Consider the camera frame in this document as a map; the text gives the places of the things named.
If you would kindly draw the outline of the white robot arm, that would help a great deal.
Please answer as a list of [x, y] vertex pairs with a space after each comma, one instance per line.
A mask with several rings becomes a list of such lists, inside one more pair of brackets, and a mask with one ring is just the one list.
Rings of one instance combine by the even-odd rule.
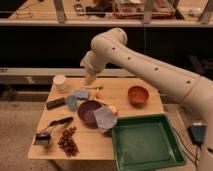
[[86, 84], [92, 84], [107, 63], [146, 81], [206, 122], [204, 143], [197, 171], [213, 171], [213, 81], [199, 74], [140, 54], [126, 47], [127, 34], [112, 28], [96, 35], [80, 65]]

